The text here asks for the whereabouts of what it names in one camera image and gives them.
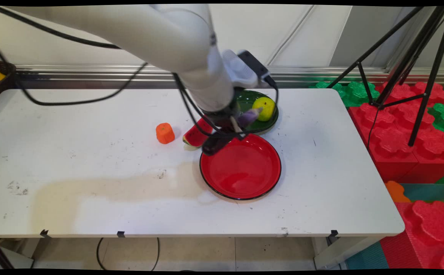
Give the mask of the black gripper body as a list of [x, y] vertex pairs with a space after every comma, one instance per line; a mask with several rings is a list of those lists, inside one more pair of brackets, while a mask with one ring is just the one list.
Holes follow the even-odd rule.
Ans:
[[222, 132], [235, 132], [231, 117], [235, 119], [241, 113], [239, 106], [228, 106], [217, 112], [205, 112], [205, 116]]

